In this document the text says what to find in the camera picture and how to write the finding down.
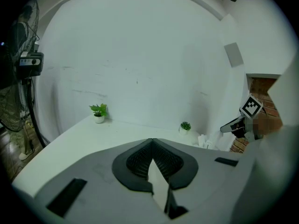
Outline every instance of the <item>black cable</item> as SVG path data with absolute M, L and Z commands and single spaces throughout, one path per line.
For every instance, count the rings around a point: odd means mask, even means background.
M 25 92 L 25 97 L 27 97 L 27 90 L 24 89 L 24 92 Z M 26 134 L 27 134 L 27 137 L 28 137 L 28 140 L 29 140 L 29 144 L 30 144 L 30 148 L 33 150 L 32 148 L 32 140 L 30 139 L 29 137 L 29 134 L 28 134 L 28 131 L 27 131 L 27 128 L 26 128 L 26 120 L 24 119 L 24 117 L 22 117 L 23 121 L 24 121 L 24 127 L 25 127 L 25 130 L 26 130 Z
M 39 131 L 39 128 L 37 126 L 36 117 L 34 115 L 34 110 L 33 110 L 33 105 L 32 105 L 31 82 L 27 83 L 26 86 L 27 86 L 27 103 L 28 103 L 28 108 L 29 108 L 29 111 L 30 111 L 30 116 L 31 116 L 31 120 L 32 120 L 32 123 L 33 123 L 33 127 L 36 131 L 36 135 L 37 135 L 42 147 L 44 148 L 44 147 L 46 147 L 46 145 L 43 141 L 43 138 L 42 138 L 41 133 Z
M 32 99 L 32 103 L 33 103 L 33 106 L 34 106 L 34 103 L 35 103 L 35 100 L 36 100 L 36 89 L 34 87 L 34 82 L 33 82 L 32 77 L 31 77 L 31 82 L 32 82 L 32 85 L 33 85 L 33 99 Z

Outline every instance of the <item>white plant pot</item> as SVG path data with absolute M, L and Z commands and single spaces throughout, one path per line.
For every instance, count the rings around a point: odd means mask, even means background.
M 185 129 L 183 129 L 181 126 L 179 127 L 179 130 L 178 130 L 178 132 L 179 132 L 181 135 L 186 135 L 186 134 L 188 134 L 188 131 L 189 131 L 189 130 L 185 130 Z
M 104 122 L 105 116 L 101 116 L 101 117 L 93 116 L 93 118 L 97 124 L 100 124 Z

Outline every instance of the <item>electric fan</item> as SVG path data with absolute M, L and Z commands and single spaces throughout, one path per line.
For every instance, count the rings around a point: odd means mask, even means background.
M 10 131 L 20 131 L 30 112 L 37 137 L 43 147 L 45 143 L 38 130 L 33 111 L 32 77 L 41 74 L 43 53 L 34 51 L 39 18 L 36 0 L 30 0 L 12 24 L 1 57 L 3 78 L 0 85 L 0 122 Z

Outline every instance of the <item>white curved backdrop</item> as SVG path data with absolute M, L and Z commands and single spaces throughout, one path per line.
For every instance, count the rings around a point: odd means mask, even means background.
M 54 140 L 101 103 L 115 120 L 166 129 L 188 121 L 207 132 L 232 70 L 220 29 L 190 0 L 68 1 L 40 45 L 42 133 Z

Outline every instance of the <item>black slot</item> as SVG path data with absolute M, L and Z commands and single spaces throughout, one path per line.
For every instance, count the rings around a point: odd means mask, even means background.
M 236 160 L 225 159 L 225 158 L 216 158 L 215 161 L 223 163 L 223 164 L 227 164 L 227 165 L 230 165 L 230 166 L 233 166 L 233 167 L 237 166 L 237 164 L 239 162 L 239 161 L 236 161 Z
M 60 217 L 64 217 L 67 210 L 71 207 L 87 181 L 74 178 L 47 206 L 47 208 Z
M 185 207 L 177 205 L 173 192 L 169 187 L 164 213 L 168 215 L 170 219 L 175 219 L 187 212 L 188 210 Z

